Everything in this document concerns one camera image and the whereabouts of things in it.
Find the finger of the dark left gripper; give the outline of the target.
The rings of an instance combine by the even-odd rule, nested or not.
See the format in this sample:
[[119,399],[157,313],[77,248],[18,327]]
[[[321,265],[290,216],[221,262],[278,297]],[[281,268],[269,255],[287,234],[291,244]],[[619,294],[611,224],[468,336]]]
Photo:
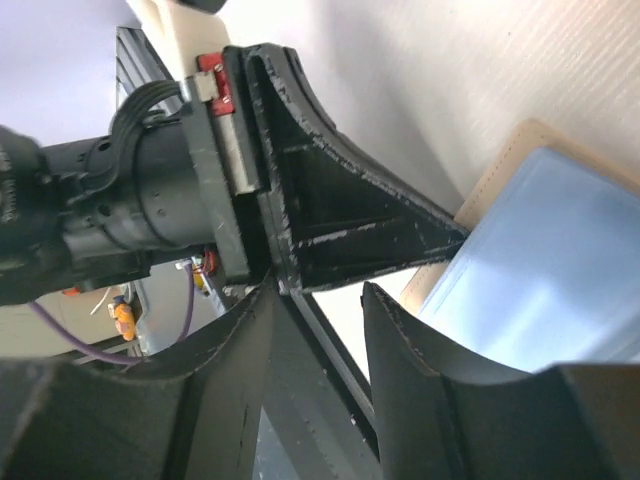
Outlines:
[[343,135],[297,52],[223,52],[242,159],[284,293],[332,290],[451,259],[468,230]]

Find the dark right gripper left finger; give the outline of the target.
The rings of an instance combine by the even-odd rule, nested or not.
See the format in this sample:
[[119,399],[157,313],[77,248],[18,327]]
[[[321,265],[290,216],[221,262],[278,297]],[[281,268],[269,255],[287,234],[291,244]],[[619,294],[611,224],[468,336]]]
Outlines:
[[248,479],[274,320],[263,280],[219,319],[123,373],[1,364],[5,479]]

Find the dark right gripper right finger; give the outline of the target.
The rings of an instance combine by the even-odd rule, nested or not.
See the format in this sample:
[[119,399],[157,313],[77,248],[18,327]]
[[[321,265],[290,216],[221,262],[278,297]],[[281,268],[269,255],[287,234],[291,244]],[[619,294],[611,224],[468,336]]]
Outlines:
[[387,479],[635,479],[639,369],[527,373],[461,346],[368,283],[362,306]]

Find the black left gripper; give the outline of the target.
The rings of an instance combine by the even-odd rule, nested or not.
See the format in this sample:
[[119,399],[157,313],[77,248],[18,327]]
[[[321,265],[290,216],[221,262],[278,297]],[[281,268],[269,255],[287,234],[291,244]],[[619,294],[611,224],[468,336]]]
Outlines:
[[243,243],[255,227],[235,199],[211,116],[170,80],[131,93],[107,135],[43,147],[1,131],[1,301],[93,290],[149,275],[154,265],[210,249],[226,279],[252,281],[260,260]]

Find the beige card holder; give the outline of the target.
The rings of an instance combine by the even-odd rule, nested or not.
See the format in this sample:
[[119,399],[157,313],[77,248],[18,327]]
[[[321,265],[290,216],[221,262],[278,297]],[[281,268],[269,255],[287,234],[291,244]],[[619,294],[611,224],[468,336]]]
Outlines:
[[530,119],[455,217],[448,263],[419,269],[403,307],[465,347],[535,371],[639,359],[639,171]]

